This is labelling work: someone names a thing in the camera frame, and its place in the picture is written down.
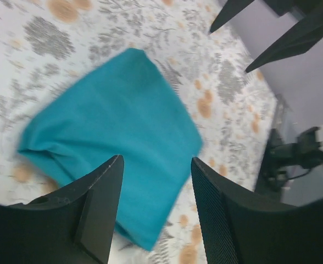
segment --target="blue cloth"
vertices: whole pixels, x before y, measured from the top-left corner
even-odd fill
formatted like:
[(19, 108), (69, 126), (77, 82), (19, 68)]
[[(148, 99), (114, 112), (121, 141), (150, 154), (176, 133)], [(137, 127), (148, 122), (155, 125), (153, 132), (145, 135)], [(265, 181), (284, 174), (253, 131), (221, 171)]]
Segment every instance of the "blue cloth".
[(151, 250), (201, 145), (157, 67), (143, 51), (127, 49), (40, 112), (23, 132), (18, 152), (61, 186), (123, 155), (115, 229)]

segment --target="black object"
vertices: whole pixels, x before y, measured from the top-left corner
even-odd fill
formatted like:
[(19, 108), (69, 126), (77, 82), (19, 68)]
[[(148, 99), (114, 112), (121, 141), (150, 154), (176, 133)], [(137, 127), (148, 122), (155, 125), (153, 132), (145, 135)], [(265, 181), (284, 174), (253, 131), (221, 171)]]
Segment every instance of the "black object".
[[(211, 25), (214, 32), (237, 15), (254, 0), (228, 0)], [(246, 72), (309, 51), (323, 38), (323, 0), (264, 0), (276, 14), (284, 15), (290, 10), (299, 10), (303, 19), (290, 28), (246, 69)]]
[[(277, 130), (272, 129), (265, 148), (261, 164), (258, 185), (264, 182), (271, 190), (279, 192), (281, 188), (292, 179), (307, 175), (313, 168), (323, 164), (323, 151), (319, 148), (316, 132), (318, 127), (312, 127), (297, 137), (297, 142), (284, 144)], [(307, 169), (306, 173), (299, 176), (288, 177), (286, 167), (301, 166)]]
[(191, 165), (208, 264), (323, 263), (323, 200), (294, 207)]
[(31, 203), (0, 205), (0, 263), (107, 264), (124, 160)]

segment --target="white tablecloth with floral pattern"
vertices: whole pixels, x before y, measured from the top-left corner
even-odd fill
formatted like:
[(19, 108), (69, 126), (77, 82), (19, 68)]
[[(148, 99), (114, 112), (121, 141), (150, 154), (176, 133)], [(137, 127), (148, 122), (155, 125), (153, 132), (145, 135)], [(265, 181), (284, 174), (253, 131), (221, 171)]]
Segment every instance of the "white tablecloth with floral pattern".
[[(54, 181), (16, 156), (29, 119), (128, 47), (147, 52), (204, 140), (201, 159), (253, 189), (276, 100), (216, 0), (0, 0), (0, 203), (29, 202)], [(191, 182), (152, 252), (114, 236), (111, 264), (206, 263)]]

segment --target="black cable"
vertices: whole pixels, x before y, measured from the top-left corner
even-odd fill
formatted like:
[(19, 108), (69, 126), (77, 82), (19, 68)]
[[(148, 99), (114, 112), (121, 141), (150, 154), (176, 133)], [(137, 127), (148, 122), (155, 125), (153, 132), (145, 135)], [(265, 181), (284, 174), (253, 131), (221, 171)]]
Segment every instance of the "black cable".
[(301, 175), (299, 175), (299, 176), (295, 176), (295, 177), (292, 177), (292, 178), (288, 178), (288, 179), (287, 179), (287, 181), (289, 181), (289, 180), (295, 180), (295, 179), (298, 179), (298, 178), (304, 177), (304, 176), (306, 176), (307, 174), (309, 174), (312, 170), (313, 170), (312, 168), (311, 168), (311, 169), (308, 169), (308, 170), (307, 170), (307, 172), (305, 172), (305, 173), (303, 173), (303, 174), (301, 174)]

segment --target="gray wall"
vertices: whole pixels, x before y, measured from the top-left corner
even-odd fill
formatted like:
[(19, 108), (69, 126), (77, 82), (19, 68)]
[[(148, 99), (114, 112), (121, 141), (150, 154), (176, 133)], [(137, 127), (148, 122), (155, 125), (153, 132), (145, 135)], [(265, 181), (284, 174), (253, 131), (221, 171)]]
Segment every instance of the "gray wall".
[[(290, 14), (278, 18), (261, 0), (231, 20), (253, 58), (296, 22)], [(261, 70), (274, 93), (282, 94), (291, 107), (299, 130), (323, 124), (323, 39), (306, 54), (267, 64)]]

